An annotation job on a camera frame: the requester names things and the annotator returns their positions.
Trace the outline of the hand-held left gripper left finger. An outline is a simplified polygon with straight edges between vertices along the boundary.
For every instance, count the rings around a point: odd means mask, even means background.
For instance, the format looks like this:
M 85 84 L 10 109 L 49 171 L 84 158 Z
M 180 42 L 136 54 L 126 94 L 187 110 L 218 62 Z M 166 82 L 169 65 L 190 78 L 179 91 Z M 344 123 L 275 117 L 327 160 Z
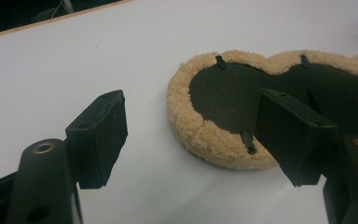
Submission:
M 22 152 L 5 224 L 83 224 L 77 191 L 104 187 L 126 142 L 123 91 L 96 98 L 65 133 Z

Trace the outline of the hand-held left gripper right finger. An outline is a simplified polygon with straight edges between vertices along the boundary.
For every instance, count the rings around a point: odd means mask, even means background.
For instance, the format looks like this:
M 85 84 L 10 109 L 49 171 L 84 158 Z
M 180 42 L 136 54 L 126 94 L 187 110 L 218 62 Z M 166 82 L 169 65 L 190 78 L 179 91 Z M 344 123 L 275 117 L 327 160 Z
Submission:
M 261 91 L 255 137 L 295 187 L 325 178 L 329 224 L 358 224 L 358 135 L 281 91 Z

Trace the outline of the tan fleece cover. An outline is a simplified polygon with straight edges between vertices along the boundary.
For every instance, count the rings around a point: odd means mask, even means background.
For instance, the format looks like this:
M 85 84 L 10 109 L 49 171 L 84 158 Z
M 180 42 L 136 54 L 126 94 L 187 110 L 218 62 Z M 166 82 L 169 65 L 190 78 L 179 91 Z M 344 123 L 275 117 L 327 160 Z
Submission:
M 250 65 L 273 77 L 299 65 L 302 55 L 313 63 L 329 65 L 358 76 L 358 54 L 346 57 L 305 49 L 285 51 L 270 57 L 241 50 L 229 50 L 221 54 L 211 52 L 196 55 L 181 64 L 167 89 L 167 110 L 178 140 L 189 152 L 216 166 L 239 171 L 276 167 L 278 163 L 257 139 L 251 139 L 256 153 L 250 155 L 239 134 L 218 127 L 215 121 L 204 119 L 191 103 L 190 82 L 201 70 L 216 65 L 218 56 L 228 63 Z

